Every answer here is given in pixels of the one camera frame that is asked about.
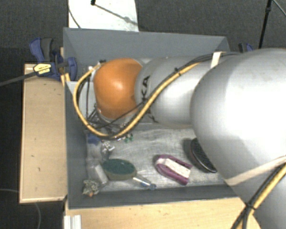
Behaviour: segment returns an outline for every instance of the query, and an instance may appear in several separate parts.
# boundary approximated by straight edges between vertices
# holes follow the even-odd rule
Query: wooden table
[[[30,72],[32,65],[25,65]],[[49,78],[24,82],[20,203],[67,195],[63,93],[63,85]],[[64,213],[81,215],[83,229],[229,229],[243,207],[239,198],[74,210],[66,203]],[[260,228],[255,219],[248,224]]]

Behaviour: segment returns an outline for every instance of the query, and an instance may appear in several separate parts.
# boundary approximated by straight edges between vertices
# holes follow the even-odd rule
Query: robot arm
[[[135,60],[122,77],[112,74],[109,62],[105,63],[101,68],[108,72],[96,72],[93,81],[115,84],[103,93],[95,91],[96,112],[98,120],[110,124],[121,107],[110,106],[112,99],[104,103],[102,94],[130,103],[123,106],[122,112],[127,114],[118,114],[119,123],[114,127],[120,129],[103,133],[79,115],[101,138],[124,136],[146,113],[152,123],[192,127],[204,152],[226,181],[286,156],[286,50],[262,49],[226,55],[214,68],[211,59],[207,55],[194,60],[188,57],[152,59],[147,63]],[[77,97],[74,94],[75,107]],[[104,111],[103,105],[110,106],[112,113]],[[257,172],[230,186],[246,203],[273,169]],[[262,228],[286,228],[286,177],[255,215]]]

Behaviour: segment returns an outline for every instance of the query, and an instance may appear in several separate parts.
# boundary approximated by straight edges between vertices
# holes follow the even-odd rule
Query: gray box
[[[121,57],[157,58],[166,56],[193,56],[194,58],[199,55],[213,53],[216,50],[230,51],[225,37],[70,28],[64,28],[63,44],[65,58],[76,58],[79,66],[79,76],[86,71],[88,65],[95,65],[99,60],[108,61]],[[87,178],[85,169],[86,136],[83,132],[84,126],[75,113],[72,94],[68,87],[65,88],[65,100],[68,202],[70,209],[180,202],[236,196],[224,182],[160,188],[155,191],[142,189],[103,191],[93,198],[82,195],[82,182]]]

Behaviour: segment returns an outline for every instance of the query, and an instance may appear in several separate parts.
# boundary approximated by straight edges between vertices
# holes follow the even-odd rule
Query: blue object
[[[41,38],[38,37],[30,42],[31,54],[35,56],[38,63],[45,62],[45,58],[41,49]]]
[[[70,75],[70,79],[71,81],[74,81],[76,78],[76,74],[77,74],[77,64],[75,61],[74,57],[70,57],[68,58],[68,64],[69,64],[69,75]]]
[[[101,141],[101,140],[100,140],[96,135],[93,135],[92,133],[89,133],[89,134],[88,134],[87,142],[88,142],[89,144],[98,145],[100,141]]]
[[[57,50],[53,50],[51,52],[51,38],[42,39],[40,37],[35,38],[30,42],[30,51],[32,55],[35,56],[38,63],[46,62],[51,65],[50,71],[46,73],[39,73],[36,72],[37,76],[45,76],[52,78],[54,80],[60,81],[61,80],[61,73],[58,71],[59,64],[60,67],[69,66],[69,75],[72,81],[75,80],[77,74],[77,64],[74,57],[70,57],[67,60],[67,65],[61,65],[63,63],[63,57]],[[51,62],[51,54],[55,59],[55,62]]]
[[[246,43],[246,46],[247,46],[247,52],[250,52],[250,51],[254,50],[253,47],[250,44]]]

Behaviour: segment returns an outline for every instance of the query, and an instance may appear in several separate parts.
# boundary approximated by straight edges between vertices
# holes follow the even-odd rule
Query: purple object
[[[167,165],[165,165],[164,163],[161,163],[161,160],[167,160],[169,159]],[[168,177],[172,180],[177,181],[178,183],[180,183],[181,185],[186,185],[189,182],[188,176],[185,175],[183,172],[178,171],[177,169],[173,168],[173,164],[174,162],[176,163],[177,168],[180,167],[179,165],[185,167],[185,171],[188,172],[189,174],[189,169],[191,169],[193,166],[185,163],[171,155],[160,155],[157,157],[156,161],[155,161],[155,167],[157,169],[157,171],[165,176]]]

